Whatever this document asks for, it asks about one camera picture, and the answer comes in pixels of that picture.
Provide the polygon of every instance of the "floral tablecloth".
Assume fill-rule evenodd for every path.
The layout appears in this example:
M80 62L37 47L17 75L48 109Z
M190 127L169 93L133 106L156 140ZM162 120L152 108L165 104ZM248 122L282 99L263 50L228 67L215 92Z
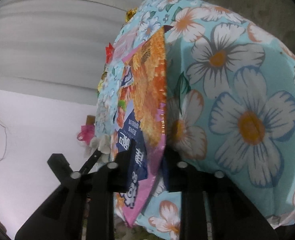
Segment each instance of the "floral tablecloth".
M173 26L165 35L167 143L201 171L224 171L273 227L295 222L295 55L225 8L144 1L113 45L96 136L113 132L121 59L163 25ZM180 193L167 192L162 179L156 185L136 224L178 239ZM120 217L122 205L117 196Z

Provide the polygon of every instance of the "white surface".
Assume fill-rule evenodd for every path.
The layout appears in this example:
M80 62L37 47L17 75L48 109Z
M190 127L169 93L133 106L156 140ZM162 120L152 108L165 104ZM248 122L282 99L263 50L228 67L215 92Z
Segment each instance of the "white surface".
M1 0L0 89L95 105L105 46L142 1Z
M63 153L73 170L86 161L76 139L96 106L0 90L0 120L7 127L6 158L0 162L0 221L11 239L59 185L47 160ZM0 157L5 146L0 126Z

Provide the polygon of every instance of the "red object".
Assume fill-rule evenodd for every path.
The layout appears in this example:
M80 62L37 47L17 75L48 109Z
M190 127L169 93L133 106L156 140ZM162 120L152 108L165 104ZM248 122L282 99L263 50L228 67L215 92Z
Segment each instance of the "red object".
M109 43L108 47L105 47L105 52L107 54L107 59L106 59L105 63L108 64L111 62L111 59L112 59L113 53L114 53L114 48L111 43Z
M94 137L94 125L82 125L81 132L78 134L77 139L79 141L85 141L86 145L90 144L90 141Z

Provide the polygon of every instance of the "cable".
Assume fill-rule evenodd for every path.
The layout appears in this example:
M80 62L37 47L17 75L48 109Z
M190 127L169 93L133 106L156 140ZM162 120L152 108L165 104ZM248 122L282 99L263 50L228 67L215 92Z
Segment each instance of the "cable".
M2 125L1 123L0 123L0 125L4 128L4 133L5 133L5 135L6 135L6 145L5 145L5 148L4 148L4 153L3 153L2 158L0 158L0 161L2 161L2 160L4 160L5 155L6 155L6 148L7 148L7 133L6 133L6 127L5 127L4 125Z

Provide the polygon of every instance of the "chip bag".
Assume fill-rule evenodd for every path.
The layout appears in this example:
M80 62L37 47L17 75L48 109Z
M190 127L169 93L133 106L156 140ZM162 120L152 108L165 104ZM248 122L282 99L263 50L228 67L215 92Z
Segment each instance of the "chip bag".
M166 55L164 27L123 59L125 64L114 117L112 153L136 146L128 171L123 216L131 226L157 176L165 148Z

